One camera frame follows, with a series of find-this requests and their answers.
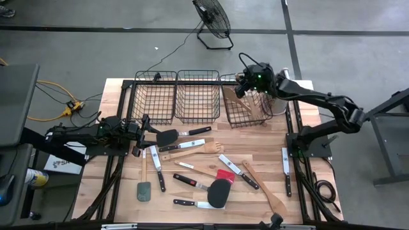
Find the wooden tabletop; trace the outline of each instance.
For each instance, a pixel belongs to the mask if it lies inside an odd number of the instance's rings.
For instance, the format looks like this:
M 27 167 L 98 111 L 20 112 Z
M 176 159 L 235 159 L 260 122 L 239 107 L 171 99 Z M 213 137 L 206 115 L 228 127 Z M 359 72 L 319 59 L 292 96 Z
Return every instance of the wooden tabletop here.
M 100 111 L 102 111 L 101 118 L 116 115 L 123 80 L 124 79 L 107 79 L 100 105 Z M 299 80 L 297 82 L 305 88 L 313 88 L 313 84 L 309 80 Z M 127 110 L 129 94 L 130 90 L 127 92 L 124 104 L 124 117 L 125 111 Z M 316 106 L 300 102 L 300 111 L 304 125 L 315 126 L 321 123 Z M 287 197 L 285 189 L 281 148 L 286 146 L 284 138 L 288 132 L 286 118 L 284 115 L 275 116 L 266 123 L 267 126 L 257 125 L 245 128 L 231 128 L 226 117 L 223 99 L 220 99 L 220 118 L 214 123 L 209 124 L 212 126 L 212 131 L 190 137 L 179 137 L 177 143 L 206 139 L 206 142 L 220 142 L 222 144 L 222 150 L 218 154 L 195 154 L 178 158 L 178 160 L 194 166 L 205 167 L 213 171 L 217 171 L 217 169 L 229 171 L 229 168 L 218 159 L 218 156 L 223 153 L 245 172 L 245 174 L 251 177 L 242 165 L 242 161 L 247 160 L 271 193 L 284 203 L 287 209 L 287 213 L 282 215 L 284 223 L 300 224 L 302 223 L 300 203 L 298 200 L 294 167 L 291 160 L 289 161 L 291 197 Z M 208 125 L 184 125 L 178 118 L 174 118 L 172 125 L 154 125 L 154 128 L 160 131 L 175 128 L 179 132 L 183 132 L 205 126 Z M 155 134 L 148 134 L 146 140 L 154 141 Z M 210 185 L 215 178 L 175 165 L 173 161 L 162 161 L 162 173 L 166 183 L 166 192 L 161 192 L 157 172 L 149 150 L 147 151 L 146 158 L 148 163 L 148 181 L 151 182 L 151 200 L 144 203 L 137 200 L 136 187 L 141 180 L 142 159 L 141 157 L 137 158 L 133 155 L 127 156 L 121 177 L 115 222 L 218 224 L 258 224 L 260 221 L 270 222 L 270 217 L 273 215 L 273 212 L 268 204 L 266 195 L 261 189 L 254 190 L 239 176 L 236 176 L 235 182 L 231 186 L 225 210 L 207 210 L 194 206 L 173 204 L 173 199 L 189 201 L 206 201 L 207 199 L 206 191 L 173 179 L 174 173 L 182 174 L 205 185 Z M 85 166 L 75 202 L 73 218 L 82 215 L 100 192 L 106 161 L 107 157 L 95 157 Z M 311 167 L 319 180 L 327 180 L 336 188 L 332 170 L 324 160 L 312 158 Z M 312 217 L 311 200 L 305 189 L 304 192 L 306 194 L 309 213 Z M 328 194 L 329 191 L 323 188 L 322 193 L 325 195 Z M 107 202 L 111 201 L 110 197 L 111 193 L 108 195 Z M 343 219 L 342 213 L 338 213 L 331 204 L 327 206 L 336 217 Z M 109 205 L 105 205 L 105 214 L 107 213 L 106 207 L 109 207 Z

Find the black spatula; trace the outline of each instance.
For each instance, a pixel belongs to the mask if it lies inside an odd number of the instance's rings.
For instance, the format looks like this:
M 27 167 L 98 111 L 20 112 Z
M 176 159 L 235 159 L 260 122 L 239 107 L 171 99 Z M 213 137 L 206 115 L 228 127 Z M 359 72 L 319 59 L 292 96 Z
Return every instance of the black spatula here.
M 212 130 L 210 126 L 204 127 L 204 128 L 198 128 L 196 130 L 190 130 L 188 132 L 178 132 L 177 130 L 166 130 L 156 135 L 156 142 L 158 143 L 158 147 L 164 147 L 164 146 L 170 145 L 173 142 L 175 142 L 179 136 L 201 134 L 203 132 L 207 132 L 210 130 Z
M 230 193 L 230 182 L 226 179 L 217 179 L 215 180 L 210 187 L 204 186 L 198 183 L 196 180 L 192 180 L 185 176 L 179 175 L 177 173 L 173 174 L 173 178 L 185 182 L 186 184 L 201 188 L 207 191 L 207 200 L 210 205 L 214 208 L 223 208 L 226 205 L 226 202 Z

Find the concrete floor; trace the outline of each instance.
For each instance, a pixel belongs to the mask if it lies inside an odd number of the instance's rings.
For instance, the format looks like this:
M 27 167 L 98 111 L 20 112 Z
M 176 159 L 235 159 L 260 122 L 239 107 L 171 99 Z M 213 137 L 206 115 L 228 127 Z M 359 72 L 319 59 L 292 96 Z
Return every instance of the concrete floor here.
M 293 29 L 409 30 L 409 2 L 405 0 L 287 2 Z M 280 0 L 220 0 L 220 3 L 233 29 L 286 29 Z M 17 14 L 13 19 L 0 19 L 0 24 L 192 29 L 199 22 L 190 0 L 14 0 L 8 6 L 15 8 Z M 76 97 L 86 98 L 101 93 L 108 77 L 133 77 L 136 71 L 155 64 L 181 44 L 186 35 L 0 31 L 0 56 L 11 65 L 38 63 L 39 79 L 58 82 Z M 210 44 L 226 42 L 211 34 L 203 37 Z M 287 35 L 231 37 L 235 43 L 231 51 L 210 51 L 191 36 L 156 70 L 239 72 L 243 66 L 237 55 L 246 52 L 258 61 L 270 62 L 276 71 L 288 67 L 293 73 Z M 409 86 L 405 76 L 409 70 L 407 36 L 295 36 L 295 45 L 303 79 L 312 80 L 318 91 L 350 96 L 366 111 Z M 97 109 L 98 102 L 89 102 L 84 113 L 91 114 Z M 61 105 L 36 90 L 29 115 L 50 118 L 61 110 Z M 78 118 L 74 121 L 84 122 Z M 48 123 L 28 121 L 27 126 L 44 133 L 59 122 L 69 124 L 62 119 Z M 372 185 L 373 180 L 387 176 L 387 169 L 371 124 L 366 123 L 358 134 L 339 136 L 331 149 L 345 219 L 354 224 L 408 229 L 409 183 L 380 188 Z M 67 180 L 76 181 L 78 177 Z M 56 194 L 63 192 L 64 197 L 72 197 L 76 189 L 72 185 L 53 188 L 45 194 L 38 192 L 33 209 L 43 214 L 42 222 L 62 220 L 72 199 L 60 199 Z

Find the electric fan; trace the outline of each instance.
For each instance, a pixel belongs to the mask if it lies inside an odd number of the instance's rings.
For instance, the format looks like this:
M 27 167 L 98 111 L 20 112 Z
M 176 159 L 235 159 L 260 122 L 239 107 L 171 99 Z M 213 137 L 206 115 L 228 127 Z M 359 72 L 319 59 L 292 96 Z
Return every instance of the electric fan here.
M 193 0 L 193 5 L 196 7 L 198 14 L 203 21 L 199 32 L 197 32 L 197 39 L 199 39 L 207 49 L 230 50 L 233 47 L 233 42 L 230 39 L 230 22 L 220 3 L 217 0 Z M 229 38 L 231 46 L 217 48 L 209 47 L 200 38 L 200 33 L 205 25 L 217 38 Z

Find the black wire basket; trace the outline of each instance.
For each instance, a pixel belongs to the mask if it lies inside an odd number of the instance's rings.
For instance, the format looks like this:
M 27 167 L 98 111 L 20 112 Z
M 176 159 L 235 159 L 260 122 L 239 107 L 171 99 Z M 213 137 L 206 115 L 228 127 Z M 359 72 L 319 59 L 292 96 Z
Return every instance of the black wire basket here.
M 266 120 L 273 117 L 270 101 L 271 96 L 257 91 L 248 91 L 246 96 L 241 101 L 250 107 L 249 99 L 254 103 L 256 112 L 249 113 L 240 104 L 228 100 L 225 97 L 225 88 L 234 90 L 238 85 L 236 82 L 235 73 L 220 76 L 220 85 L 222 88 L 224 106 L 231 128 L 247 127 L 252 125 L 260 125 Z
M 220 82 L 216 70 L 180 70 L 174 116 L 182 123 L 213 123 L 220 116 Z
M 136 91 L 132 118 L 142 120 L 143 114 L 155 125 L 172 124 L 176 100 L 174 71 L 139 71 L 135 75 Z

